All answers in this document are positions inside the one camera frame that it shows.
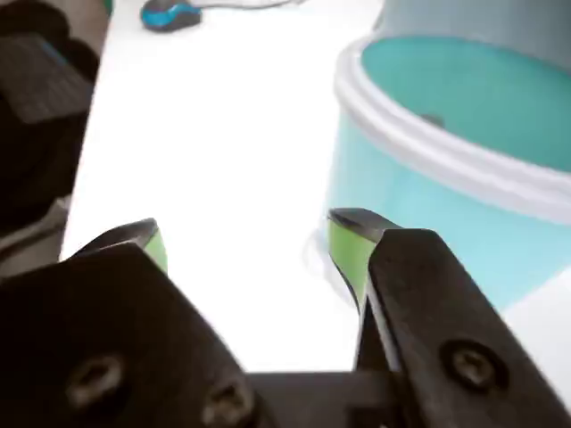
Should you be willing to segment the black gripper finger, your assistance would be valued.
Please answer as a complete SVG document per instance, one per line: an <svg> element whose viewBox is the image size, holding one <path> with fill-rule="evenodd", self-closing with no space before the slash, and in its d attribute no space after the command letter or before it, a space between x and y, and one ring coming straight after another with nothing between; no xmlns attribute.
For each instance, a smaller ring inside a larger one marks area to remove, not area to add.
<svg viewBox="0 0 571 428"><path fill-rule="evenodd" d="M2 426L267 423L223 341L137 245L2 282Z"/></svg>
<svg viewBox="0 0 571 428"><path fill-rule="evenodd" d="M358 369L383 370L389 427L567 427L570 415L434 231L329 211L331 260L359 306Z"/></svg>

